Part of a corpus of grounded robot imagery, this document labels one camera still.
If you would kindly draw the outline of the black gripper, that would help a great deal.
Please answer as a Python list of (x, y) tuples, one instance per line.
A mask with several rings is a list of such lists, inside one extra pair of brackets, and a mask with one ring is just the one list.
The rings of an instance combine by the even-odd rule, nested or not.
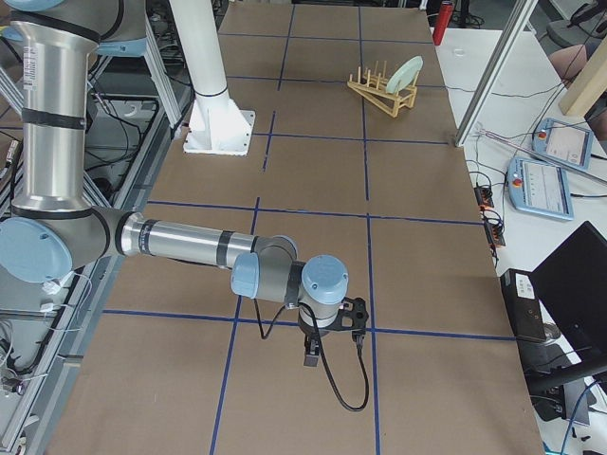
[(298, 318), (298, 325), (304, 333), (304, 359), (305, 367), (317, 367), (321, 356), (322, 338), (329, 334), (329, 330), (320, 328), (316, 330), (311, 323)]

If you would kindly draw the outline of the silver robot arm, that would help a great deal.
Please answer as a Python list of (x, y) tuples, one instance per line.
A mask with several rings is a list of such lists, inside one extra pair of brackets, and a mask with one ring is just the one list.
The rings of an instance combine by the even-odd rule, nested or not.
[(1, 264), (42, 283), (110, 255), (165, 257), (230, 271), (236, 295), (295, 309), (305, 364), (323, 357), (322, 337), (342, 329), (348, 272), (330, 255), (300, 262), (283, 236), (251, 236), (152, 220), (90, 205), (83, 196), (89, 56), (146, 47), (141, 1), (13, 1), (24, 44), (24, 187), (1, 225)]

